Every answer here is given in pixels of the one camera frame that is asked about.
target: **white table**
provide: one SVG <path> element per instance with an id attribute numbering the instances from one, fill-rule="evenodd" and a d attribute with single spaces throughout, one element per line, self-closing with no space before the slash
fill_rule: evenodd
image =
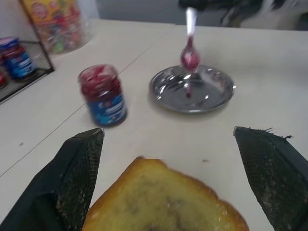
<path id="1" fill-rule="evenodd" d="M 128 26 L 136 23 L 115 24 L 119 27 L 118 31 L 112 26 L 108 30 L 113 30 L 114 34 L 120 34 L 123 30 L 122 34 L 125 36 L 114 41 L 114 49 L 121 46 L 121 43 L 125 44 L 122 47 L 126 49 L 129 37 L 130 40 L 135 40 L 138 46 L 143 45 L 146 51 L 138 58 L 137 54 L 131 54 L 132 63 L 128 65 L 127 61 L 127 68 L 123 67 L 125 61 L 117 60 L 121 60 L 119 53 L 118 57 L 105 56 L 101 61 L 89 60 L 82 63 L 80 59 L 79 63 L 77 60 L 73 62 L 77 54 L 94 52 L 88 51 L 90 48 L 87 46 L 62 57 L 71 58 L 70 67 L 82 65 L 82 68 L 64 75 L 69 70 L 61 66 L 53 76 L 64 78 L 62 87 L 59 87 L 58 82 L 61 77 L 52 79 L 50 76 L 46 79 L 48 83 L 58 86 L 57 94 L 61 97 L 55 96 L 56 93 L 54 97 L 59 102 L 64 101 L 66 104 L 63 106 L 74 104 L 75 107 L 72 107 L 71 114 L 66 111 L 65 115 L 61 115 L 61 119 L 57 118 L 59 113 L 54 110 L 61 106 L 54 106 L 53 110 L 45 109 L 45 118 L 41 117 L 40 126 L 50 130 L 40 135 L 33 133 L 38 131 L 39 125 L 35 125 L 36 130 L 32 128 L 33 124 L 28 125 L 29 139 L 36 137 L 35 140 L 33 138 L 32 146 L 42 141 L 0 177 L 3 188 L 0 198 L 6 198 L 1 203 L 0 221 L 34 175 L 52 160 L 66 139 L 96 127 L 86 106 L 81 106 L 83 102 L 78 96 L 76 76 L 84 67 L 101 62 L 125 69 L 120 77 L 129 115 L 120 126 L 105 130 L 106 137 L 92 202 L 110 187 L 134 158 L 143 155 L 148 158 L 161 158 L 170 167 L 198 178 L 212 187 L 220 198 L 239 210 L 251 231 L 273 231 L 250 189 L 232 132 L 234 126 L 260 129 L 274 127 L 274 132 L 279 135 L 293 135 L 295 138 L 291 139 L 290 143 L 308 159 L 308 146 L 305 143 L 308 130 L 308 33 L 198 27 L 195 45 L 203 56 L 203 62 L 228 73 L 234 79 L 237 89 L 234 98 L 226 107 L 206 115 L 189 116 L 164 110 L 148 97 L 148 83 L 152 76 L 179 63 L 180 50 L 186 40 L 185 28 L 139 23 L 136 26 L 139 34 L 133 35 L 128 33 Z M 151 36 L 141 39 L 141 34 L 150 33 L 155 28 L 156 39 L 146 44 L 144 40 Z M 114 38 L 115 36 L 105 39 L 109 41 Z M 98 43 L 97 40 L 97 37 L 93 38 L 96 50 L 106 49 L 104 43 Z M 129 56 L 133 51 L 128 50 L 126 55 Z M 38 82 L 4 106 L 18 106 L 18 100 L 24 101 L 31 95 L 34 98 L 33 95 L 38 94 L 34 92 L 35 87 L 39 88 L 36 85 L 43 88 L 44 84 L 47 83 Z M 68 119 L 56 129 L 47 125 L 50 120 L 56 124 L 55 120 L 61 121 L 64 118 Z M 10 140 L 13 142 L 17 139 L 11 137 Z M 209 162 L 203 163 L 203 159 L 208 159 Z"/>

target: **spoon handle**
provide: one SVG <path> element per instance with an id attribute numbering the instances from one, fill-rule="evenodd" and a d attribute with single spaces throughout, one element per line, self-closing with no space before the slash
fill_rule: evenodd
<path id="1" fill-rule="evenodd" d="M 186 27 L 188 36 L 192 36 L 194 34 L 196 28 L 196 19 L 197 10 L 192 7 L 188 7 L 186 10 Z"/>

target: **bread slice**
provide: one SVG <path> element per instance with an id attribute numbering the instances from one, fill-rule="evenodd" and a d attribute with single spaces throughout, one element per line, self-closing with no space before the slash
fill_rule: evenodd
<path id="1" fill-rule="evenodd" d="M 88 211 L 83 231 L 249 231 L 198 180 L 157 159 L 135 159 Z"/>

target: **metal dish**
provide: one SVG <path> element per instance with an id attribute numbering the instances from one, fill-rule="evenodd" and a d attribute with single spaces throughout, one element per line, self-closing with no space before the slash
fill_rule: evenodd
<path id="1" fill-rule="evenodd" d="M 195 73 L 183 66 L 169 67 L 150 82 L 150 94 L 164 107 L 180 113 L 203 113 L 228 102 L 234 93 L 233 80 L 225 73 L 201 65 Z"/>

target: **blue jar label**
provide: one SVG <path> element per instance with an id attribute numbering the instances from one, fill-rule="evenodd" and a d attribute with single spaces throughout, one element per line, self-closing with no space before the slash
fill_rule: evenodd
<path id="1" fill-rule="evenodd" d="M 34 71 L 34 66 L 25 52 L 15 58 L 6 59 L 4 64 L 13 78 L 21 79 Z"/>
<path id="2" fill-rule="evenodd" d="M 122 94 L 109 101 L 88 102 L 88 107 L 96 123 L 111 125 L 126 115 L 126 107 Z"/>

